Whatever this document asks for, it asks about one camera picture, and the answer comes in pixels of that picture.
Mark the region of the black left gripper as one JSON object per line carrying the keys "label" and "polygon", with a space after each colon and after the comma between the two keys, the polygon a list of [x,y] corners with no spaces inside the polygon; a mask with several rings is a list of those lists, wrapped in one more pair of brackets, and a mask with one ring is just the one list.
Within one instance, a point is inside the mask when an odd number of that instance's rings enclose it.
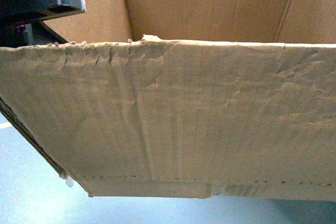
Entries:
{"label": "black left gripper", "polygon": [[1,46],[64,44],[45,22],[85,11],[85,0],[1,0]]}

